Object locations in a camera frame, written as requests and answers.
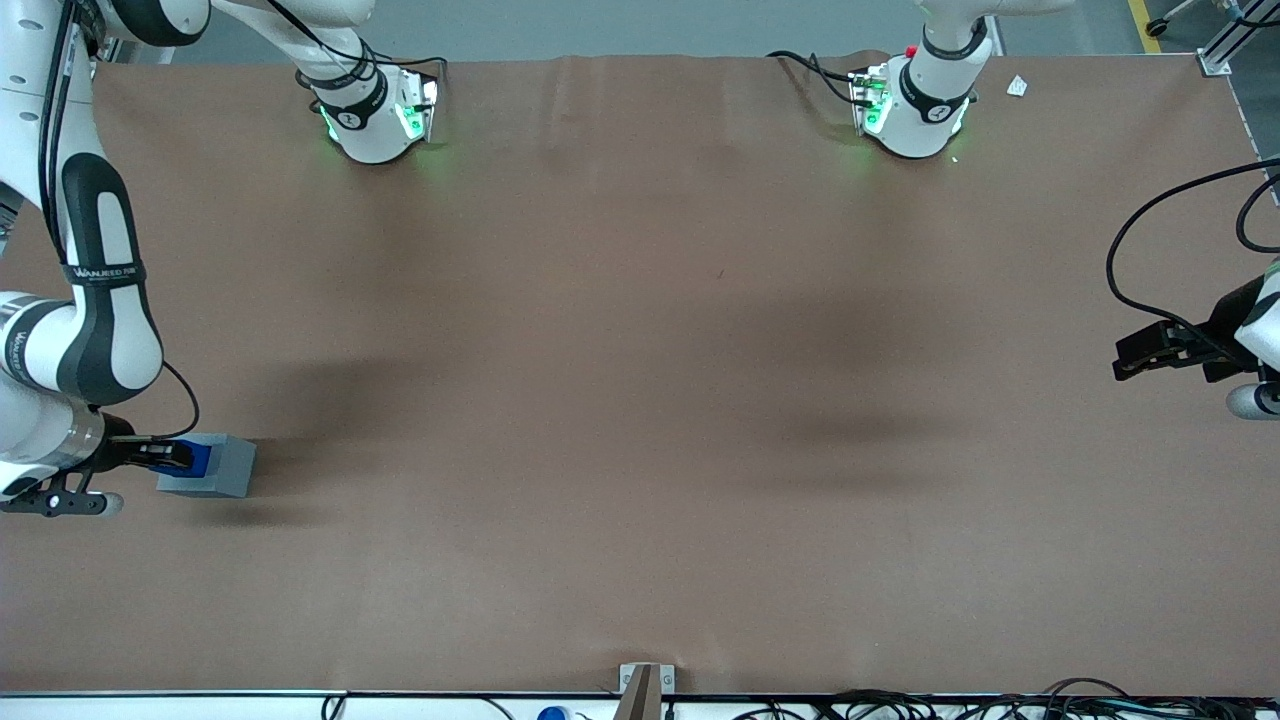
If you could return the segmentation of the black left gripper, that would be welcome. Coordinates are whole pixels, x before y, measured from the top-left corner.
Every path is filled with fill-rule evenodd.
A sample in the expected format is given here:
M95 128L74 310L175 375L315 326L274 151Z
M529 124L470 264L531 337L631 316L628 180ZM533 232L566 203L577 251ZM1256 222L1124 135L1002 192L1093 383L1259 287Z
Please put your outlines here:
M1199 366L1207 383L1219 383L1240 374L1268 377L1268 364L1245 348L1235 333L1244 324L1260 299L1265 278L1253 281L1224 295L1213 306L1210 318L1198 328L1187 328L1170 320L1158 320L1140 328L1116 342L1116 360L1112 363L1114 379L1129 380L1144 372Z

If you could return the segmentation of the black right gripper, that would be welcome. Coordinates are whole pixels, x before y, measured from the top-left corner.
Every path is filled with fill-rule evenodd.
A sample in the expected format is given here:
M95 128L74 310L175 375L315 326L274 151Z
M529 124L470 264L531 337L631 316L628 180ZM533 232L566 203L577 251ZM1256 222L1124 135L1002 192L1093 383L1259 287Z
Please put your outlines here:
M102 442L93 454L93 470L110 471L123 465L151 468L157 473L197 473L198 446L186 439L150 441L134 445L134 428L125 419L101 413Z

